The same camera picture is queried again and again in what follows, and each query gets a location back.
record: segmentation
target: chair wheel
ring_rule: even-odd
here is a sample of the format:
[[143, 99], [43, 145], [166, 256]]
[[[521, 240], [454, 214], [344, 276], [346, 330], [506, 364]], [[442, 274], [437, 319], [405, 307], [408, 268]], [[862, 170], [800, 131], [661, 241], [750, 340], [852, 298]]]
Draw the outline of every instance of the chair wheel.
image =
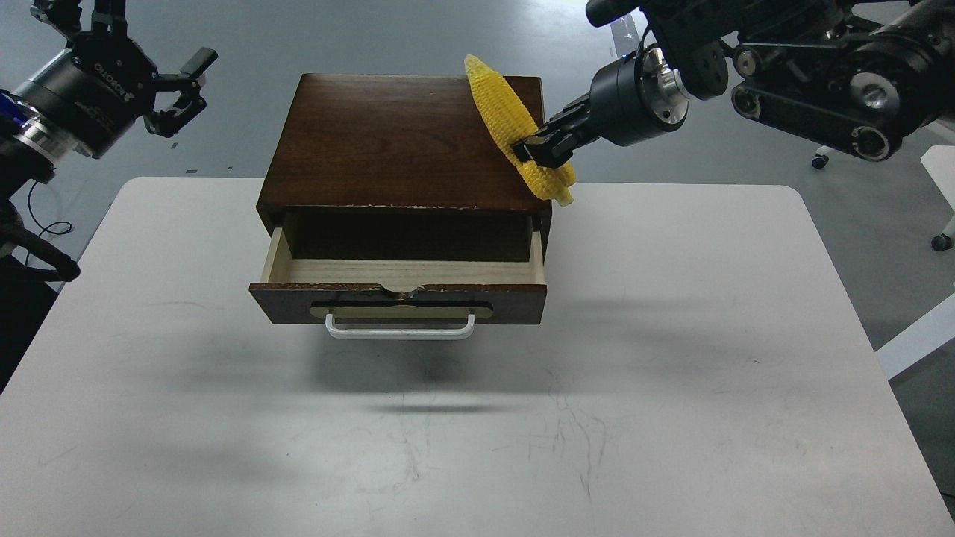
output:
[[952, 238], [944, 233], [938, 237], [932, 238], [932, 249], [935, 251], [946, 251], [952, 249], [953, 245]]
[[813, 157], [813, 167], [817, 170], [821, 170], [826, 167], [826, 164], [829, 163], [828, 155], [816, 155]]

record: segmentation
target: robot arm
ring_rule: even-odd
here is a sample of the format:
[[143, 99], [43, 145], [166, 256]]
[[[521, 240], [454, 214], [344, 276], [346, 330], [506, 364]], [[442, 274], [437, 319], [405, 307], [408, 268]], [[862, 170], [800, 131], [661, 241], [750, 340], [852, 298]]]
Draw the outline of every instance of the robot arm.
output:
[[[125, 0], [95, 0], [87, 32], [79, 4], [34, 0], [31, 14], [63, 34], [66, 49], [15, 92], [0, 90], [0, 257], [20, 246], [54, 267], [6, 274], [18, 279], [70, 281], [79, 268], [22, 228], [10, 196], [30, 179], [48, 182], [71, 151], [99, 159], [139, 117], [153, 134], [169, 138], [179, 132], [205, 108], [200, 77], [218, 57], [199, 49], [178, 74], [161, 75], [126, 34]], [[162, 92], [180, 96], [166, 110], [153, 110]]]
[[[675, 131], [690, 100], [726, 93], [728, 58], [744, 78], [731, 90], [740, 116], [884, 161], [955, 105], [955, 0], [916, 2], [885, 26], [856, 17], [858, 3], [589, 0], [594, 26], [639, 8], [657, 45], [603, 67], [515, 153], [557, 167], [597, 138], [632, 145]], [[736, 47], [722, 40], [732, 32]]]

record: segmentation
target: yellow corn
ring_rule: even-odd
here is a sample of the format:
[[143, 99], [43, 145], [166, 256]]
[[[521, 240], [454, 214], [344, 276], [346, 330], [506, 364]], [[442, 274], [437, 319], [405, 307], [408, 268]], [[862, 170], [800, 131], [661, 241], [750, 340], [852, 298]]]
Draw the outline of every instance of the yellow corn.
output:
[[507, 80], [470, 54], [464, 58], [464, 71], [468, 75], [477, 110], [491, 138], [500, 152], [518, 169], [531, 192], [542, 200], [557, 200], [561, 206], [570, 205], [574, 198], [567, 187], [576, 181], [570, 162], [557, 169], [544, 168], [534, 161], [519, 161], [511, 149], [511, 145], [518, 140], [537, 132], [538, 126]]

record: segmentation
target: white handle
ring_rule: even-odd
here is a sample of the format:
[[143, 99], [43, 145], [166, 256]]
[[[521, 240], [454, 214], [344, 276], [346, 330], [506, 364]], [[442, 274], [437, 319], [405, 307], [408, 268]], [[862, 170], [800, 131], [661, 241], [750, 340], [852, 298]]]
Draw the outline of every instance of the white handle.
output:
[[461, 328], [354, 328], [343, 329], [335, 326], [335, 314], [325, 315], [325, 328], [332, 337], [338, 339], [394, 339], [394, 340], [455, 340], [464, 339], [475, 331], [474, 312], [468, 313], [468, 322]]

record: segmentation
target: wooden cabinet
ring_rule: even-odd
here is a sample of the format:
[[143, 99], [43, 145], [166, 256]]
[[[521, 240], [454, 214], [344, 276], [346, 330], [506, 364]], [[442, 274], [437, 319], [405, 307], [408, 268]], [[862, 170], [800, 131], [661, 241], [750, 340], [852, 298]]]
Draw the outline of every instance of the wooden cabinet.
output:
[[[507, 79], [540, 123], [540, 80]], [[303, 75], [257, 208], [274, 323], [541, 322], [551, 203], [464, 76]]]

